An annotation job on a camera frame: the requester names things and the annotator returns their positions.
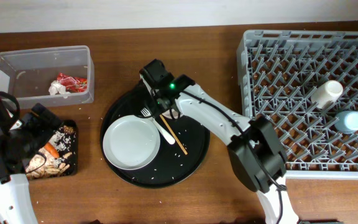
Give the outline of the wooden chopstick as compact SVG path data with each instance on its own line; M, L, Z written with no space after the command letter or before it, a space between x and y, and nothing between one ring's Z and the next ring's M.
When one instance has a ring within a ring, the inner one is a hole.
M173 131L173 129L171 128L171 126L167 123L166 119L164 118L163 115L160 115L160 119L163 121L163 123L166 125L166 127L168 128L170 134L173 136L174 140L177 142L177 144L179 145L180 149L183 151L184 155L188 155L187 150L184 148L183 144L180 142L180 140L177 138L177 135L175 134L175 132Z

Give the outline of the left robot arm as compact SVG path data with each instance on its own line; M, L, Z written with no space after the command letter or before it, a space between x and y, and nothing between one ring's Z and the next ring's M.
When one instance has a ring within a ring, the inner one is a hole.
M24 117L17 99L0 91L0 223L37 223L25 168L62 126L37 103Z

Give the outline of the light blue cup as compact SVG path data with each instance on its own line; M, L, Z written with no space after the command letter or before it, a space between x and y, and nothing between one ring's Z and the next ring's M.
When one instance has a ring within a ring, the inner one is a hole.
M358 112L342 111L336 115L338 121L334 124L335 128L344 134L351 134L358 131Z

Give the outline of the orange carrot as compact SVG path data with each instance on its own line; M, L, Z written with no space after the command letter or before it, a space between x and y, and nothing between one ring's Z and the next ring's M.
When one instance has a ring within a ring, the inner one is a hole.
M46 143L46 145L44 146L45 150L51 154L54 158L58 159L60 157L58 151L55 149L55 147L53 145L51 145L49 142Z

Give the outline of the grey plate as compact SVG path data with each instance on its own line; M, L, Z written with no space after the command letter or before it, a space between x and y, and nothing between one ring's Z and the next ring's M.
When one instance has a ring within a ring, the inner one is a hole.
M102 147L107 161L124 170L151 163L160 149L160 133L154 124L134 115L115 120L106 130Z

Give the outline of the white cup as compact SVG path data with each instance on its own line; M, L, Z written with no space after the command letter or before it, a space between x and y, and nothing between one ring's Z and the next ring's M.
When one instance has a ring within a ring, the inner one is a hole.
M319 109L335 102L343 93L343 86L336 80L330 80L321 85L311 96L311 102L317 103Z

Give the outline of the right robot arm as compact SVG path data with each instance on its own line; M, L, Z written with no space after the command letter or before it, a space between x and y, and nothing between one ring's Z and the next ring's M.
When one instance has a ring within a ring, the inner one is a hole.
M251 120L233 112L190 77L174 77L158 59L141 68L139 75L158 114L175 110L202 124L227 146L235 176L257 194L266 223L299 223L285 185L287 154L267 118Z

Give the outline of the brown food lump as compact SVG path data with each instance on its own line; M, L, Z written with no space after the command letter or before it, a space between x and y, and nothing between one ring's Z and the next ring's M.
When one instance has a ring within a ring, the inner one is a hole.
M74 127L64 125L64 126L63 126L63 132L64 132L65 134L74 134L74 133L75 133L75 129L74 129Z

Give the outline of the red snack wrapper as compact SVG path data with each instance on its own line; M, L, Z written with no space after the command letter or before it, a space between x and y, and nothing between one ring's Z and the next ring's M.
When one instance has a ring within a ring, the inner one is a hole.
M70 93L84 92L88 86L88 80L86 78L72 77L65 75L64 73L58 74L57 81Z

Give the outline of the white tissue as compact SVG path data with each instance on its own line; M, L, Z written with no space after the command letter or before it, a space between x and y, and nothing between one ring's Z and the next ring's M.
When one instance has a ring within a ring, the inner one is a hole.
M70 93L69 91L67 91L66 86L62 85L58 81L51 82L48 92L50 95L67 95Z

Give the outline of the white plastic fork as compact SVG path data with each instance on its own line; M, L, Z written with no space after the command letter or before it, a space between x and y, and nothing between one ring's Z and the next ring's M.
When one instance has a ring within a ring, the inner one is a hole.
M144 118L147 118L151 122L153 122L157 130L160 132L160 134L164 137L164 139L169 144L171 145L175 144L176 140L174 139L174 137L168 131L166 131L160 124L158 124L158 122L155 120L155 118L152 116L152 114L147 108L142 108L140 112Z

